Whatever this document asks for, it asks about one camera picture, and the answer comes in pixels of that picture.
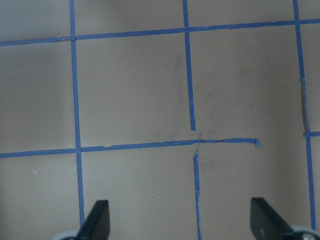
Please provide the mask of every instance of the grid square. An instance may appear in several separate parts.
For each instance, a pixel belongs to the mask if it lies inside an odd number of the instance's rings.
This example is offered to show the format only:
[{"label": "grid square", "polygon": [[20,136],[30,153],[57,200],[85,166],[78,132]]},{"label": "grid square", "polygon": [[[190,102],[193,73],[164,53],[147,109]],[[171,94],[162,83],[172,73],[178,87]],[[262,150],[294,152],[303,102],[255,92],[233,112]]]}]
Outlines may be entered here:
[{"label": "grid square", "polygon": [[183,34],[81,40],[77,46],[82,146],[197,138],[190,127]]},{"label": "grid square", "polygon": [[69,1],[1,0],[0,41],[70,35]]},{"label": "grid square", "polygon": [[314,183],[314,199],[315,199],[315,220],[316,225],[320,225],[320,137],[311,137],[311,155],[313,168],[313,183]]},{"label": "grid square", "polygon": [[0,48],[0,152],[75,147],[70,43]]},{"label": "grid square", "polygon": [[195,119],[203,138],[302,136],[297,58],[294,26],[193,32]]},{"label": "grid square", "polygon": [[320,1],[303,0],[298,1],[300,19],[319,19],[320,18]]},{"label": "grid square", "polygon": [[188,0],[190,26],[294,20],[291,0]]},{"label": "grid square", "polygon": [[320,50],[318,47],[320,25],[302,25],[301,38],[310,129],[311,131],[320,131]]},{"label": "grid square", "polygon": [[201,144],[200,226],[203,239],[254,239],[250,200],[263,197],[290,225],[310,226],[303,137],[253,144]]},{"label": "grid square", "polygon": [[50,240],[79,228],[74,154],[2,158],[0,192],[1,239]]},{"label": "grid square", "polygon": [[184,26],[180,0],[77,0],[75,13],[78,35]]},{"label": "grid square", "polygon": [[108,199],[110,240],[197,239],[195,146],[82,154],[84,211]]}]

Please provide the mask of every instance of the blue tape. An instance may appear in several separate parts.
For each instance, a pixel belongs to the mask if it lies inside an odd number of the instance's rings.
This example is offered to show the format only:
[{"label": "blue tape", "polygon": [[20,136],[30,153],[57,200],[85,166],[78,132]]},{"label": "blue tape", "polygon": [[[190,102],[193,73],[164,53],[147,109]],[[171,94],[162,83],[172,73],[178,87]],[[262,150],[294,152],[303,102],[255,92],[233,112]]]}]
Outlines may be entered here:
[{"label": "blue tape", "polygon": [[28,157],[28,156],[41,156],[41,155],[55,155],[55,154],[75,154],[75,153],[76,153],[76,149],[74,148],[19,151],[19,152],[0,153],[0,159]]},{"label": "blue tape", "polygon": [[76,39],[77,40],[112,39],[112,38],[151,36],[151,35],[163,35],[163,34],[179,34],[179,33],[184,33],[185,31],[186,31],[186,28],[181,27],[181,28],[159,29],[159,30],[112,32],[112,33],[77,35]]},{"label": "blue tape", "polygon": [[300,24],[320,24],[320,19],[305,19],[299,20]]},{"label": "blue tape", "polygon": [[60,37],[51,37],[51,38],[38,38],[38,39],[28,39],[28,40],[19,40],[19,41],[3,41],[0,42],[0,47],[6,46],[16,46],[24,44],[46,44],[46,43],[55,43],[62,41],[70,41],[70,36],[60,36]]},{"label": "blue tape", "polygon": [[301,29],[299,23],[299,8],[298,0],[292,0],[293,2],[293,11],[294,11],[294,20],[295,20],[295,36],[296,36],[296,46],[298,52],[298,62],[299,62],[299,74],[300,81],[302,85],[302,101],[303,101],[303,111],[304,111],[304,122],[305,122],[305,131],[310,132],[310,124],[308,117],[308,108],[307,108],[307,92],[306,92],[306,78],[305,78],[305,65],[304,65],[304,55],[302,49],[302,39],[301,39]]},{"label": "blue tape", "polygon": [[[181,141],[159,141],[149,143],[135,143],[135,144],[121,144],[112,146],[86,146],[81,148],[81,152],[98,152],[98,151],[112,151],[112,150],[126,150],[126,149],[148,149],[174,146],[187,146],[198,143],[198,139],[181,140]],[[200,143],[248,143],[260,146],[260,141],[255,138],[228,138],[221,140],[201,139]]]},{"label": "blue tape", "polygon": [[[320,136],[320,132],[311,132],[311,134],[312,135],[316,134],[315,136]],[[80,150],[82,153],[85,153],[85,152],[99,152],[99,151],[112,151],[112,150],[125,150],[125,149],[147,149],[147,148],[187,146],[187,145],[196,144],[197,142],[198,142],[198,139],[181,140],[181,141],[159,141],[159,142],[149,142],[149,143],[112,145],[109,147],[108,146],[107,147],[106,146],[87,146],[87,147],[81,147]],[[248,143],[248,144],[255,144],[257,147],[260,146],[260,141],[254,138],[229,138],[229,139],[221,139],[221,140],[201,139],[200,143],[212,143],[212,144]],[[75,153],[77,153],[77,149],[74,149],[74,148],[7,152],[7,153],[0,153],[0,159],[27,157],[27,156],[40,156],[40,155],[75,154]]]},{"label": "blue tape", "polygon": [[199,148],[200,138],[198,139],[198,146],[193,156],[193,172],[194,172],[194,189],[195,189],[195,210],[196,210],[196,228],[198,240],[202,240],[201,228],[200,228],[200,176],[199,176]]},{"label": "blue tape", "polygon": [[[189,27],[188,1],[182,0],[183,9],[183,24],[185,28]],[[195,103],[194,103],[194,88],[192,85],[192,64],[191,64],[191,47],[190,47],[190,33],[184,33],[185,43],[185,63],[186,63],[186,78],[188,86],[188,100],[189,100],[189,114],[190,114],[190,128],[196,131],[195,118]]]},{"label": "blue tape", "polygon": [[76,172],[78,182],[78,203],[80,226],[85,222],[85,205],[84,205],[84,187],[82,176],[82,156],[81,156],[81,139],[79,126],[79,92],[78,92],[78,73],[77,73],[77,48],[76,48],[76,16],[75,2],[69,0],[70,7],[70,34],[71,34],[71,63],[72,63],[72,86],[73,86],[73,109],[74,109],[74,132],[76,147]]},{"label": "blue tape", "polygon": [[311,217],[311,227],[316,230],[316,205],[315,205],[315,190],[314,190],[314,174],[312,167],[312,154],[311,154],[311,143],[310,137],[305,136],[306,145],[306,161],[308,170],[308,183],[309,183],[309,201],[310,201],[310,217]]},{"label": "blue tape", "polygon": [[306,132],[310,133],[310,123],[309,123],[308,106],[307,106],[306,79],[301,77],[300,81],[301,81],[301,87],[302,87],[302,101],[303,101],[304,121],[306,124]]},{"label": "blue tape", "polygon": [[319,137],[320,131],[310,131],[305,134],[306,137]]},{"label": "blue tape", "polygon": [[[299,24],[320,24],[320,19],[304,19],[298,20]],[[224,29],[249,29],[249,28],[263,28],[263,27],[276,27],[276,26],[292,26],[296,21],[268,21],[268,22],[252,22],[252,23],[240,23],[240,24],[224,24],[224,25],[211,25],[211,26],[192,26],[192,27],[180,27],[171,29],[158,29],[158,30],[142,30],[142,31],[127,31],[127,32],[112,32],[112,33],[99,33],[99,34],[86,34],[52,37],[52,38],[39,38],[39,39],[27,39],[18,41],[3,41],[0,42],[0,47],[15,46],[23,44],[41,44],[41,43],[54,43],[60,41],[72,41],[75,40],[91,40],[91,39],[110,39],[110,38],[125,38],[125,37],[137,37],[137,36],[151,36],[151,35],[165,35],[165,34],[179,34],[179,33],[191,33]]]},{"label": "blue tape", "polygon": [[196,118],[195,118],[195,103],[194,103],[194,90],[192,84],[192,66],[191,66],[191,50],[190,50],[190,34],[184,34],[185,41],[185,61],[186,61],[186,77],[188,85],[188,100],[189,100],[189,113],[190,113],[190,127],[192,131],[196,131]]},{"label": "blue tape", "polygon": [[[296,45],[297,45],[298,61],[299,61],[299,73],[300,73],[300,81],[302,85],[304,121],[306,124],[306,131],[307,133],[310,133],[310,124],[309,124],[308,108],[307,108],[305,66],[304,66],[304,55],[303,55],[302,39],[301,39],[298,0],[292,0],[292,3],[293,3],[294,20],[295,20],[295,36],[296,36]],[[306,161],[307,161],[308,183],[309,183],[311,227],[312,229],[315,230],[316,229],[316,205],[315,205],[315,190],[314,190],[314,175],[313,175],[313,167],[312,167],[311,143],[310,143],[309,134],[305,135],[305,145],[306,145]]]},{"label": "blue tape", "polygon": [[189,27],[189,13],[188,13],[188,0],[182,0],[183,9],[183,25],[185,28]]}]

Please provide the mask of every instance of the floor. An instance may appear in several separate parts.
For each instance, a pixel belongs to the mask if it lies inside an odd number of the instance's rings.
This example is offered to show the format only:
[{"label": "floor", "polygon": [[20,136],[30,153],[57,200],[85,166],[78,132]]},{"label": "floor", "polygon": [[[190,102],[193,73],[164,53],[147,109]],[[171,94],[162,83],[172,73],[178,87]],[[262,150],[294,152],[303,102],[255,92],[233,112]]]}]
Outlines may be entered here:
[{"label": "floor", "polygon": [[320,1],[4,0],[0,232],[250,239],[320,225]]}]

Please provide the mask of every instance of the black plastic part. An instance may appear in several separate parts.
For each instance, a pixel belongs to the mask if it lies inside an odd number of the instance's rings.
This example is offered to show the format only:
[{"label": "black plastic part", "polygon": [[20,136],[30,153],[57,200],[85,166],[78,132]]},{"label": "black plastic part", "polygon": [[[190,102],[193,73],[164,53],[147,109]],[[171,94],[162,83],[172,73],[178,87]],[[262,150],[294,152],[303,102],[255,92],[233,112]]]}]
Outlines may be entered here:
[{"label": "black plastic part", "polygon": [[107,240],[109,234],[108,200],[96,201],[75,240]]},{"label": "black plastic part", "polygon": [[262,197],[251,199],[250,228],[257,240],[294,240],[292,228]]}]

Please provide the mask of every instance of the blue painter's tape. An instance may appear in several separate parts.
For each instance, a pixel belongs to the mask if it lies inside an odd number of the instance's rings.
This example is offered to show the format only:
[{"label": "blue painter's tape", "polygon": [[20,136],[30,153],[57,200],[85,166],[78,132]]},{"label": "blue painter's tape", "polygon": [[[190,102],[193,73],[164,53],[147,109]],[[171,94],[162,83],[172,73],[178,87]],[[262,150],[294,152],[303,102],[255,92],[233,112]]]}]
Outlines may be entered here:
[{"label": "blue painter's tape", "polygon": [[190,128],[196,131],[196,118],[195,118],[195,102],[194,102],[194,88],[192,84],[192,64],[191,64],[191,47],[190,47],[190,33],[189,33],[189,13],[188,13],[188,0],[182,0],[183,9],[183,24],[188,31],[184,33],[185,43],[185,63],[186,63],[186,78],[188,86],[188,100],[189,100],[189,114],[190,114]]},{"label": "blue painter's tape", "polygon": [[39,39],[29,39],[29,40],[19,40],[19,41],[3,41],[0,42],[0,47],[6,46],[16,46],[16,45],[24,45],[24,44],[47,44],[47,43],[55,43],[62,41],[71,40],[70,36],[60,36],[60,37],[51,37],[51,38],[39,38]]},{"label": "blue painter's tape", "polygon": [[69,0],[70,7],[70,34],[72,37],[76,36],[76,10],[75,10],[75,1]]},{"label": "blue painter's tape", "polygon": [[76,153],[76,149],[74,148],[20,151],[20,152],[0,153],[0,159],[28,157],[28,156],[56,155],[56,154],[75,154],[75,153]]},{"label": "blue painter's tape", "polygon": [[299,20],[300,24],[320,24],[320,19],[304,19]]},{"label": "blue painter's tape", "polygon": [[184,34],[185,41],[185,61],[186,61],[186,77],[188,86],[188,100],[189,100],[189,114],[190,114],[190,127],[192,131],[196,131],[196,118],[195,118],[195,104],[194,104],[194,90],[192,84],[192,65],[191,65],[191,50],[190,50],[190,34]]},{"label": "blue painter's tape", "polygon": [[78,91],[78,70],[77,70],[77,48],[76,48],[76,15],[75,2],[69,0],[70,7],[70,34],[71,34],[71,63],[72,63],[72,86],[73,86],[73,110],[74,110],[74,132],[76,146],[76,172],[78,182],[78,203],[80,226],[85,222],[85,204],[84,204],[84,187],[82,176],[82,156],[81,156],[81,139],[79,126],[79,91]]},{"label": "blue painter's tape", "polygon": [[306,137],[319,137],[320,131],[310,131],[305,134]]},{"label": "blue painter's tape", "polygon": [[[23,45],[23,44],[54,43],[54,42],[72,41],[72,40],[110,39],[110,38],[152,36],[152,35],[163,35],[163,34],[179,34],[179,33],[224,30],[224,29],[249,29],[249,28],[263,28],[263,27],[276,27],[276,26],[291,26],[296,24],[296,21],[294,20],[268,21],[268,22],[240,23],[240,24],[211,25],[211,26],[192,26],[192,27],[180,27],[180,28],[171,28],[171,29],[86,34],[86,35],[76,36],[75,35],[76,25],[75,25],[75,22],[73,23],[74,18],[70,18],[70,21],[73,26],[71,29],[72,30],[71,35],[73,37],[62,36],[62,37],[27,39],[27,40],[18,40],[18,41],[3,41],[3,42],[0,42],[0,47]],[[303,25],[304,24],[320,24],[320,19],[319,18],[304,19],[304,20],[298,20],[298,22]]]},{"label": "blue painter's tape", "polygon": [[77,35],[76,39],[77,40],[112,39],[112,38],[152,36],[152,35],[163,35],[163,34],[179,34],[184,32],[186,32],[186,28],[182,27],[182,28],[159,29],[159,30],[127,31],[127,32]]},{"label": "blue painter's tape", "polygon": [[308,183],[309,183],[309,200],[310,200],[310,217],[311,217],[311,227],[316,230],[316,205],[315,205],[315,189],[314,189],[314,175],[312,167],[312,154],[311,154],[311,143],[310,137],[305,137],[306,145],[306,160],[307,160],[307,170],[308,170]]},{"label": "blue painter's tape", "polygon": [[194,172],[194,189],[195,189],[195,210],[196,210],[196,228],[198,240],[202,240],[200,227],[200,175],[199,175],[199,148],[200,138],[198,139],[198,146],[193,156],[193,172]]},{"label": "blue painter's tape", "polygon": [[[295,36],[296,36],[296,45],[297,45],[297,52],[298,52],[299,73],[300,73],[300,81],[302,86],[304,124],[306,128],[305,129],[306,132],[310,133],[310,124],[309,124],[308,108],[307,108],[307,95],[306,95],[305,66],[304,66],[304,55],[303,55],[302,39],[301,39],[298,0],[292,0],[292,3],[293,3],[294,20],[295,20]],[[311,227],[312,229],[315,230],[316,229],[316,210],[315,210],[316,206],[315,206],[314,177],[313,177],[313,167],[312,167],[311,143],[310,143],[310,137],[308,134],[306,134],[305,136],[305,142],[306,142],[306,159],[307,159],[308,183],[309,183]]]},{"label": "blue painter's tape", "polygon": [[[148,149],[148,148],[161,148],[161,147],[174,147],[174,146],[187,146],[198,143],[198,139],[181,140],[181,141],[159,141],[148,143],[136,143],[136,144],[121,144],[112,146],[86,146],[81,148],[81,152],[98,152],[98,151],[112,151],[112,150],[125,150],[125,149]],[[260,145],[260,141],[255,138],[228,138],[221,140],[213,139],[201,139],[200,143],[248,143],[255,144],[257,147]]]},{"label": "blue painter's tape", "polygon": [[294,26],[295,21],[294,20],[269,21],[269,22],[253,22],[253,23],[241,23],[241,24],[191,26],[191,27],[186,26],[186,27],[171,28],[171,29],[99,33],[99,34],[77,35],[76,39],[77,40],[111,39],[111,38],[125,38],[125,37],[137,37],[137,36],[191,33],[191,32],[202,32],[202,31],[213,31],[213,30],[224,30],[224,29],[248,29],[248,28],[262,28],[262,27],[290,26],[290,25]]},{"label": "blue painter's tape", "polygon": [[257,147],[260,147],[259,139],[255,139],[255,138],[228,138],[228,139],[221,139],[221,140],[201,139],[200,142],[201,143],[234,143],[234,144],[248,143],[248,144],[255,144]]},{"label": "blue painter's tape", "polygon": [[306,131],[307,133],[310,133],[310,123],[309,123],[309,117],[308,117],[308,106],[307,106],[307,87],[306,87],[306,79],[300,78],[301,81],[301,87],[302,87],[302,100],[303,100],[303,111],[304,111],[304,121],[306,124]]},{"label": "blue painter's tape", "polygon": [[184,27],[189,27],[188,0],[182,0],[182,9]]},{"label": "blue painter's tape", "polygon": [[147,148],[161,148],[161,147],[174,147],[186,146],[196,143],[197,140],[182,140],[182,141],[159,141],[149,143],[136,143],[136,144],[121,144],[112,146],[88,146],[82,147],[82,152],[96,152],[96,151],[112,151],[112,150],[125,150],[125,149],[147,149]]},{"label": "blue painter's tape", "polygon": [[79,218],[80,225],[85,222],[84,214],[84,189],[82,178],[82,157],[81,157],[81,140],[79,126],[79,103],[78,103],[78,77],[77,77],[77,55],[76,42],[71,41],[71,61],[72,61],[72,82],[73,82],[73,109],[74,109],[74,131],[75,131],[75,146],[76,146],[76,170],[78,180],[78,200],[79,200]]}]

